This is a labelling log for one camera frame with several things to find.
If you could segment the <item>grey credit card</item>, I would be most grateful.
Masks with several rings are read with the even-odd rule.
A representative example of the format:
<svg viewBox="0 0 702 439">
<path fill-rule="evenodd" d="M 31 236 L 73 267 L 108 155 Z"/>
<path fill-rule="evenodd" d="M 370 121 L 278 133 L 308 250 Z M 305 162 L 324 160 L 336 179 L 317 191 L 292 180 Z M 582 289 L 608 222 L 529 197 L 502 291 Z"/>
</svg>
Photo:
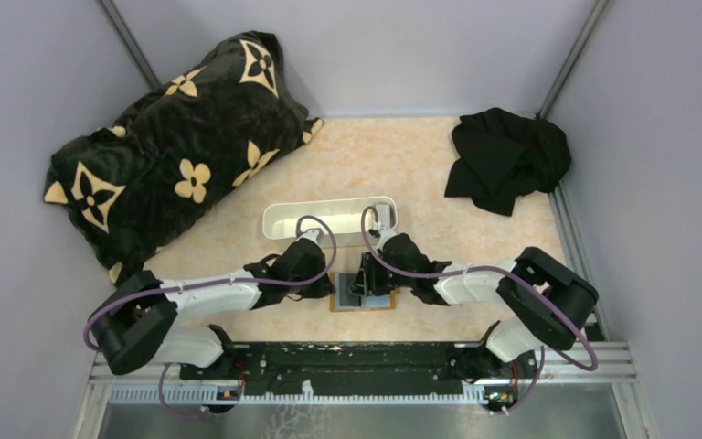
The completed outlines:
<svg viewBox="0 0 702 439">
<path fill-rule="evenodd" d="M 335 276 L 335 306 L 338 309 L 359 309 L 363 305 L 363 297 L 353 292 L 356 280 L 354 273 L 338 273 Z"/>
</svg>

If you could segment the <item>mustard leather card holder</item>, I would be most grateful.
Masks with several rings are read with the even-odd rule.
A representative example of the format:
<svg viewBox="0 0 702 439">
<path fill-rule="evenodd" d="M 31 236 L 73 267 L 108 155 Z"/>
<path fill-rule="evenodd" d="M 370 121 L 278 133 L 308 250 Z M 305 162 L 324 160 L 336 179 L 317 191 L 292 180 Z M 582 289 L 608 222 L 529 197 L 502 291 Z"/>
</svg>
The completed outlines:
<svg viewBox="0 0 702 439">
<path fill-rule="evenodd" d="M 335 288 L 335 276 L 337 274 L 338 273 L 332 274 L 334 288 Z M 391 294 L 380 295 L 380 296 L 359 294 L 363 297 L 362 307 L 359 309 L 345 309 L 345 310 L 338 309 L 335 306 L 335 293 L 336 293 L 336 289 L 332 294 L 330 294 L 330 304 L 329 304 L 330 311 L 333 313 L 342 313 L 342 312 L 355 312 L 355 311 L 383 311 L 383 310 L 394 309 L 396 307 L 396 297 L 397 297 L 397 294 L 399 293 L 399 291 L 394 290 Z"/>
</svg>

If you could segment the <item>white oblong plastic tray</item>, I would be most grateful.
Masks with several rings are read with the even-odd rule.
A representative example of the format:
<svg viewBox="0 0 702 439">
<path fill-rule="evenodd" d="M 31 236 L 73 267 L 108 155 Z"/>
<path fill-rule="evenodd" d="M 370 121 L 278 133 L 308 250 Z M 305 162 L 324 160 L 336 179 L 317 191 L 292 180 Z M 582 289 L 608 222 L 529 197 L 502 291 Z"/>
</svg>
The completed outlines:
<svg viewBox="0 0 702 439">
<path fill-rule="evenodd" d="M 360 221 L 367 206 L 374 207 L 378 217 L 388 220 L 392 229 L 397 227 L 399 214 L 395 201 L 386 196 L 374 196 L 271 204 L 262 214 L 261 231 L 266 239 L 285 248 L 296 237 L 298 219 L 313 215 L 331 229 L 338 247 L 363 246 Z"/>
</svg>

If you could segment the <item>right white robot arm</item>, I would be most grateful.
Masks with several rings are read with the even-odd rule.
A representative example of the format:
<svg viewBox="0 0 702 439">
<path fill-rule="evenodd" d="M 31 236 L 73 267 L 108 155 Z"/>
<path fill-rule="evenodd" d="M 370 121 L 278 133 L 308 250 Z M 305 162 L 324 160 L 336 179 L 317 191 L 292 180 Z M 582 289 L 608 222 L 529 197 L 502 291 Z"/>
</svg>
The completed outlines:
<svg viewBox="0 0 702 439">
<path fill-rule="evenodd" d="M 506 305 L 512 316 L 481 341 L 482 354 L 502 363 L 537 348 L 588 348 L 582 329 L 599 299 L 590 283 L 538 247 L 496 265 L 459 264 L 430 260 L 406 233 L 381 234 L 363 254 L 351 291 L 382 296 L 398 288 L 427 305 Z"/>
</svg>

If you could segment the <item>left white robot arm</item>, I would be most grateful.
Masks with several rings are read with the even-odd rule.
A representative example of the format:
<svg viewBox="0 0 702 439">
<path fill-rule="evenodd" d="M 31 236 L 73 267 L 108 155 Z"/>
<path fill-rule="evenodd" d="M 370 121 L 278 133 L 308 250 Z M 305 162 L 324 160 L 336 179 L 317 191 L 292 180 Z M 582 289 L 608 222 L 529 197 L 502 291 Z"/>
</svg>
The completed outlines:
<svg viewBox="0 0 702 439">
<path fill-rule="evenodd" d="M 136 273 L 89 316 L 84 342 L 115 376 L 150 363 L 179 364 L 192 380 L 225 376 L 239 363 L 234 342 L 221 326 L 194 327 L 192 321 L 277 305 L 290 293 L 329 295 L 337 254 L 324 254 L 319 240 L 309 230 L 283 253 L 220 276 L 160 280 L 150 271 Z"/>
</svg>

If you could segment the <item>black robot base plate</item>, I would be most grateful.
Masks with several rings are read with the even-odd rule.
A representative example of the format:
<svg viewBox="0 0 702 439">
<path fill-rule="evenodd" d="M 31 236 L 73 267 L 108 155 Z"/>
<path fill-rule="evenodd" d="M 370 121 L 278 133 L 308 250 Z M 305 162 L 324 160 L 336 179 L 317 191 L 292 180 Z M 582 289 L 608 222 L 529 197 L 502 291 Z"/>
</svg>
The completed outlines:
<svg viewBox="0 0 702 439">
<path fill-rule="evenodd" d="M 504 363 L 475 343 L 250 342 L 223 356 L 220 365 L 183 365 L 183 380 L 242 381 L 247 396 L 297 395 L 310 383 L 317 396 L 459 395 L 466 384 L 531 379 L 533 352 Z"/>
</svg>

